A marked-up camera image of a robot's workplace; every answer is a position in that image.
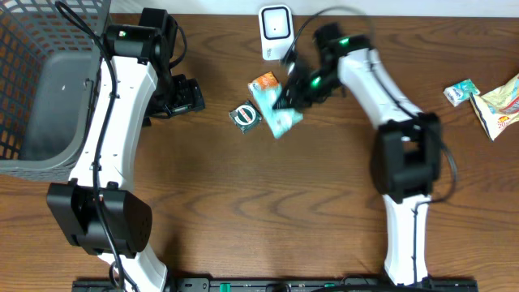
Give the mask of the orange white small box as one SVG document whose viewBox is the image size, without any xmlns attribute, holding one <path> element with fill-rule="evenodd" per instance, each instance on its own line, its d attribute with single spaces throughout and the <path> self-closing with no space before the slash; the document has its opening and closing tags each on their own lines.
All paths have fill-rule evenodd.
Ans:
<svg viewBox="0 0 519 292">
<path fill-rule="evenodd" d="M 272 71 L 269 71 L 248 84 L 248 89 L 251 93 L 262 92 L 270 89 L 277 89 L 281 86 L 276 76 Z"/>
</svg>

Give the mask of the teal snack packet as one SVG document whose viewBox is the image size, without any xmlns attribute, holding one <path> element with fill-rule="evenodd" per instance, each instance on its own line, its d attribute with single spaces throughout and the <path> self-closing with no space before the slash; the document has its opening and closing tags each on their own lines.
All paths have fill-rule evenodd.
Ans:
<svg viewBox="0 0 519 292">
<path fill-rule="evenodd" d="M 275 139 L 281 138 L 292 126 L 303 120 L 303 114 L 295 109 L 272 108 L 281 93 L 280 85 L 262 89 L 257 83 L 251 83 L 248 88 Z"/>
</svg>

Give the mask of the green Zam-Buk tin box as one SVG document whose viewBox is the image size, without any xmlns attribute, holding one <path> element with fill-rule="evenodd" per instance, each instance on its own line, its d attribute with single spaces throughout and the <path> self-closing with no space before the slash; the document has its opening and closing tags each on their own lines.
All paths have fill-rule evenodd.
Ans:
<svg viewBox="0 0 519 292">
<path fill-rule="evenodd" d="M 250 100 L 231 110 L 229 118 L 243 134 L 258 126 L 263 120 L 263 116 Z"/>
</svg>

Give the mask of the small teal tissue packet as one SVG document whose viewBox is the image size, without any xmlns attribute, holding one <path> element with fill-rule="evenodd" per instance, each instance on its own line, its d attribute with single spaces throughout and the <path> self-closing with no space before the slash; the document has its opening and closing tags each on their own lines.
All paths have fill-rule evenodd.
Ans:
<svg viewBox="0 0 519 292">
<path fill-rule="evenodd" d="M 447 100 L 454 106 L 459 106 L 462 102 L 469 100 L 473 95 L 479 95 L 481 92 L 471 79 L 465 79 L 457 84 L 447 87 L 443 94 Z"/>
</svg>

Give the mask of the yellow white snack bag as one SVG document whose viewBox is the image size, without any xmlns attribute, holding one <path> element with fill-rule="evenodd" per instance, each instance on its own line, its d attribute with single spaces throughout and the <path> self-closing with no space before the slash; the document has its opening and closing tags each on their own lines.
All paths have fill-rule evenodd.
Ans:
<svg viewBox="0 0 519 292">
<path fill-rule="evenodd" d="M 472 95 L 470 103 L 488 138 L 494 141 L 506 127 L 518 122 L 518 75 L 482 96 Z"/>
</svg>

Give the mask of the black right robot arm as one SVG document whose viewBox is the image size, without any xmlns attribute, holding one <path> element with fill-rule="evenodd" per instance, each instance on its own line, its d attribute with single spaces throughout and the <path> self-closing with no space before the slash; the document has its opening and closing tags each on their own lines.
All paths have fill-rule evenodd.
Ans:
<svg viewBox="0 0 519 292">
<path fill-rule="evenodd" d="M 440 176 L 440 120 L 397 87 L 366 35 L 345 36 L 336 23 L 319 28 L 313 70 L 290 45 L 281 63 L 288 80 L 273 108 L 302 110 L 349 89 L 375 129 L 370 172 L 382 195 L 388 250 L 384 270 L 395 286 L 422 286 L 428 277 L 425 230 L 433 183 Z"/>
</svg>

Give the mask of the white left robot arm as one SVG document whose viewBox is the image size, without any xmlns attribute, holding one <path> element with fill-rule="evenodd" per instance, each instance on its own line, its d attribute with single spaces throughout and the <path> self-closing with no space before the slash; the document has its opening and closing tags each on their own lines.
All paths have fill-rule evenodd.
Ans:
<svg viewBox="0 0 519 292">
<path fill-rule="evenodd" d="M 101 53 L 99 95 L 86 142 L 67 182 L 47 204 L 69 244 L 109 265 L 99 291 L 170 291 L 167 266 L 150 246 L 152 210 L 134 190 L 139 135 L 152 119 L 204 108 L 195 79 L 173 75 L 184 34 L 165 10 L 146 8 L 136 25 L 111 24 L 92 40 Z"/>
</svg>

